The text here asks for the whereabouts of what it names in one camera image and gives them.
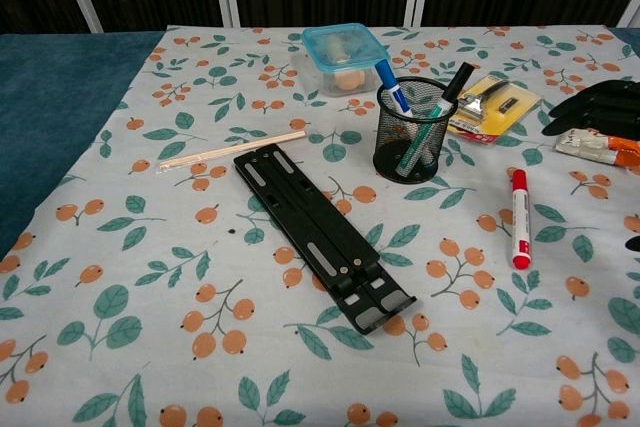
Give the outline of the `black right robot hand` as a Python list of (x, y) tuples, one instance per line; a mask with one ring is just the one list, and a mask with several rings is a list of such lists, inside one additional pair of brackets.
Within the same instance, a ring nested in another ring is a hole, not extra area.
[(594, 129), (607, 135), (639, 140), (639, 83), (606, 80), (566, 99), (549, 112), (542, 134), (556, 136), (571, 129)]

